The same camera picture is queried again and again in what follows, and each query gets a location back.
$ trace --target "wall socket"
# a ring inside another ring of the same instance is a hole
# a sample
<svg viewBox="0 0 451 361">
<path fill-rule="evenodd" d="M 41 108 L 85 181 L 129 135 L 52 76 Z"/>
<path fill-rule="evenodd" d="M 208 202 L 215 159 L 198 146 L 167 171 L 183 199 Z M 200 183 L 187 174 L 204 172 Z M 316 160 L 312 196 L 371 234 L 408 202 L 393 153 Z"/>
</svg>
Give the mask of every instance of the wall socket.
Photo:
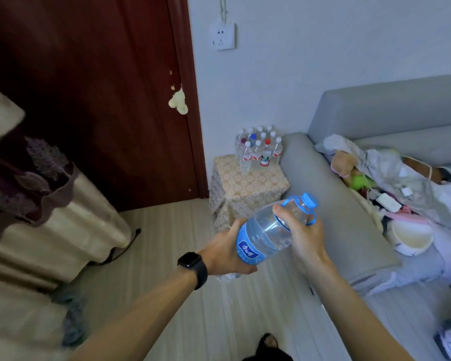
<svg viewBox="0 0 451 361">
<path fill-rule="evenodd" d="M 236 25 L 234 23 L 213 23 L 210 26 L 210 44 L 216 50 L 236 47 Z"/>
</svg>

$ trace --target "smartwatch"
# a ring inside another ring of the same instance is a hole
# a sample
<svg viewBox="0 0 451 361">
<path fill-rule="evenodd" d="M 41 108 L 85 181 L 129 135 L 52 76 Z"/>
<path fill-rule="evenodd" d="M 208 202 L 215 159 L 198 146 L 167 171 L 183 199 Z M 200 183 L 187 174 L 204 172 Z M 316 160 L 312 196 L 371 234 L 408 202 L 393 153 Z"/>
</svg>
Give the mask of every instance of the smartwatch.
<svg viewBox="0 0 451 361">
<path fill-rule="evenodd" d="M 207 267 L 205 266 L 202 257 L 195 252 L 187 252 L 179 260 L 177 266 L 182 266 L 193 270 L 197 275 L 197 286 L 194 290 L 200 289 L 207 281 Z"/>
</svg>

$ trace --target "floor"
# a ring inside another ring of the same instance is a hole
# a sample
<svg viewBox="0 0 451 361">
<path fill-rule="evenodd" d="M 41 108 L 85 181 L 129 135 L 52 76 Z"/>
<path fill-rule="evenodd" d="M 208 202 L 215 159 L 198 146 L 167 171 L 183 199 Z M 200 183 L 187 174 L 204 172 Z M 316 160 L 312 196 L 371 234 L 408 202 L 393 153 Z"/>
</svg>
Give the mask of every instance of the floor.
<svg viewBox="0 0 451 361">
<path fill-rule="evenodd" d="M 207 200 L 195 199 L 123 213 L 142 228 L 133 247 L 103 267 L 89 267 L 79 284 L 91 331 L 150 290 L 177 258 L 214 234 Z M 420 361 L 443 359 L 432 340 L 451 317 L 451 290 L 441 281 L 392 289 L 366 302 L 393 336 Z M 285 250 L 253 275 L 230 283 L 211 278 L 192 294 L 147 356 L 153 360 L 241 360 L 265 332 L 294 360 L 350 360 L 334 325 Z"/>
</svg>

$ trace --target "dark red door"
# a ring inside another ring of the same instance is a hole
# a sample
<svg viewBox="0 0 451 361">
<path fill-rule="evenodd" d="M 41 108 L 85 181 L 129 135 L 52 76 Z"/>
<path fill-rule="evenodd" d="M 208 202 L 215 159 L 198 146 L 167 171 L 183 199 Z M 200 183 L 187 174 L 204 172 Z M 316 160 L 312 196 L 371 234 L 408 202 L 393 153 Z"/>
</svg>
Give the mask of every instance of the dark red door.
<svg viewBox="0 0 451 361">
<path fill-rule="evenodd" d="M 198 197 L 180 88 L 167 0 L 0 0 L 0 90 L 118 210 Z"/>
</svg>

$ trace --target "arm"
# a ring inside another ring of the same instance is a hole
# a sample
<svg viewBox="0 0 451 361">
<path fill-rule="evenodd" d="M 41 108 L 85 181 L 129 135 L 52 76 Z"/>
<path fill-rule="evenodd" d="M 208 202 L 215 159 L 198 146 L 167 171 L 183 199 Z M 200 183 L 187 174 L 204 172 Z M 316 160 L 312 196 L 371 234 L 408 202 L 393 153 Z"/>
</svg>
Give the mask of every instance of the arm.
<svg viewBox="0 0 451 361">
<path fill-rule="evenodd" d="M 245 220 L 236 220 L 230 230 L 216 237 L 198 253 L 209 275 L 250 274 L 256 266 L 242 262 L 236 252 L 236 238 Z M 140 297 L 126 314 L 91 336 L 70 358 L 71 361 L 142 361 L 165 326 L 197 286 L 197 276 L 183 267 Z"/>
<path fill-rule="evenodd" d="M 325 251 L 321 220 L 306 227 L 282 206 L 274 206 L 274 212 L 290 227 L 296 265 L 319 294 L 351 358 L 414 361 L 337 272 Z"/>
</svg>

